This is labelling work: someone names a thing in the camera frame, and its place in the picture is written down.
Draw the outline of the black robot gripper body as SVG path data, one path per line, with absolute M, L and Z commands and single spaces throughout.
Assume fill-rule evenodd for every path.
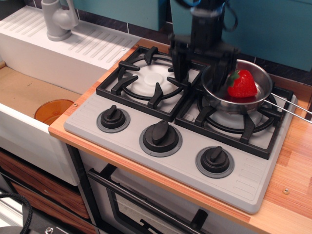
M 173 63 L 236 63 L 239 49 L 222 40 L 224 12 L 192 13 L 189 34 L 170 35 Z

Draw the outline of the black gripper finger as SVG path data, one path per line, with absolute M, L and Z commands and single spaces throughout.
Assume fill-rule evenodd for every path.
M 175 78 L 178 82 L 184 81 L 188 76 L 189 59 L 185 51 L 172 51 L 172 64 Z
M 224 85 L 227 77 L 236 69 L 235 57 L 210 58 L 213 67 L 212 91 L 219 91 Z

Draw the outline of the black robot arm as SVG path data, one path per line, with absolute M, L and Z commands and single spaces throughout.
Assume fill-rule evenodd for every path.
M 207 64 L 208 70 L 203 75 L 212 81 L 212 91 L 216 92 L 236 69 L 240 54 L 238 47 L 222 39 L 222 32 L 227 30 L 225 9 L 232 9 L 226 0 L 180 0 L 178 3 L 190 9 L 192 26 L 189 35 L 170 35 L 169 54 L 175 78 L 182 82 L 193 61 Z

